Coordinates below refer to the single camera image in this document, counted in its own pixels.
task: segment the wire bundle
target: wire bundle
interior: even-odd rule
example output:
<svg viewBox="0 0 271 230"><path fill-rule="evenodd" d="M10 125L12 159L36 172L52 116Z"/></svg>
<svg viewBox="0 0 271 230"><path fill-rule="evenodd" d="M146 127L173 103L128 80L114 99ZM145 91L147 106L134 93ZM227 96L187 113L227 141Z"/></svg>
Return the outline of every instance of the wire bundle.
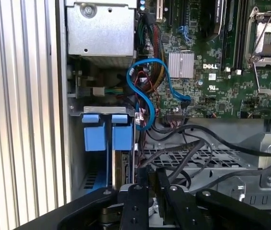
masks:
<svg viewBox="0 0 271 230"><path fill-rule="evenodd" d="M146 48L146 41L149 38L153 49L153 57L162 60L167 63L165 58L165 51L161 41L161 30L158 25L151 23L147 14L144 14L139 20L139 26L137 29L137 35L139 39L139 45L141 48ZM164 80L165 72L164 67L158 63L152 64L151 74L149 80L152 83L152 87L148 81L144 82L141 88L146 93L152 93Z"/></svg>

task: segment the circuit chip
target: circuit chip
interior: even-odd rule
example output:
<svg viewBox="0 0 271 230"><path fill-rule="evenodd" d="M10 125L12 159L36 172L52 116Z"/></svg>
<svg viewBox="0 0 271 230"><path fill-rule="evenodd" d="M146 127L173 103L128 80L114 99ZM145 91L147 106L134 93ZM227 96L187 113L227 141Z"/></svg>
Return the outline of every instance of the circuit chip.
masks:
<svg viewBox="0 0 271 230"><path fill-rule="evenodd" d="M225 110L225 104L224 103L219 103L218 104L218 111L223 111Z"/></svg>
<svg viewBox="0 0 271 230"><path fill-rule="evenodd" d="M169 35L163 34L162 35L162 42L168 44L169 43Z"/></svg>

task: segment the screw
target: screw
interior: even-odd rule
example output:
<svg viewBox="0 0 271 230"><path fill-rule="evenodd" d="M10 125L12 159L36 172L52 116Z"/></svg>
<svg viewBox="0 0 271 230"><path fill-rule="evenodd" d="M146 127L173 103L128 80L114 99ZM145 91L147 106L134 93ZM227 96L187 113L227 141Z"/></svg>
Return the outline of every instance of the screw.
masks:
<svg viewBox="0 0 271 230"><path fill-rule="evenodd" d="M106 191L103 192L103 194L104 194L104 195L110 195L110 194L111 194L111 191L106 190Z"/></svg>
<svg viewBox="0 0 271 230"><path fill-rule="evenodd" d="M178 188L176 186L169 187L170 190L176 191Z"/></svg>
<svg viewBox="0 0 271 230"><path fill-rule="evenodd" d="M136 187L134 187L134 189L136 189L136 190L140 190L140 189L142 189L142 187L141 187L141 186L139 186L139 185L137 185Z"/></svg>
<svg viewBox="0 0 271 230"><path fill-rule="evenodd" d="M204 195L204 196L211 196L211 193L208 192L208 191L203 191L203 195Z"/></svg>
<svg viewBox="0 0 271 230"><path fill-rule="evenodd" d="M93 8L91 6L86 6L84 8L84 13L87 16L91 16L93 14Z"/></svg>

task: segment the black connector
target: black connector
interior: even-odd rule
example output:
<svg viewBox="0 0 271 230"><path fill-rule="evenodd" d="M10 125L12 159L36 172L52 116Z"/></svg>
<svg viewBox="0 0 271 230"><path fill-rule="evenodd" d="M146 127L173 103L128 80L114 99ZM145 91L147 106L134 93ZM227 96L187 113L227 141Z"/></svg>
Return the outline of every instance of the black connector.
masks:
<svg viewBox="0 0 271 230"><path fill-rule="evenodd" d="M156 15L154 13L145 13L144 14L144 23L146 25L152 25L156 23Z"/></svg>
<svg viewBox="0 0 271 230"><path fill-rule="evenodd" d="M186 109L191 104L191 101L180 102L180 107Z"/></svg>

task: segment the metal bracket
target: metal bracket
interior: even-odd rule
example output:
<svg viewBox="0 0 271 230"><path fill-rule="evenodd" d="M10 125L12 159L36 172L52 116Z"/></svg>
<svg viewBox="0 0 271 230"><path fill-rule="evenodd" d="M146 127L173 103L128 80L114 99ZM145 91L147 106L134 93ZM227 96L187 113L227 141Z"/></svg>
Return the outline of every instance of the metal bracket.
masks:
<svg viewBox="0 0 271 230"><path fill-rule="evenodd" d="M271 11L260 12L258 7L253 8L253 10L249 16L249 20L248 20L248 29L247 29L247 37L246 37L246 45L245 45L245 59L247 62L247 68L254 69L258 93L268 94L269 96L271 96L270 89L261 88L260 81L259 81L259 75L258 75L258 67L265 67L267 65L271 66L271 57L261 57L259 54L256 54L255 51L253 51L252 53L250 53L250 51L249 51L252 25L253 25L253 23L262 22L265 18L269 18L268 22L270 21ZM260 36L259 41L257 41L257 43L259 43L262 39L263 39L263 37Z"/></svg>

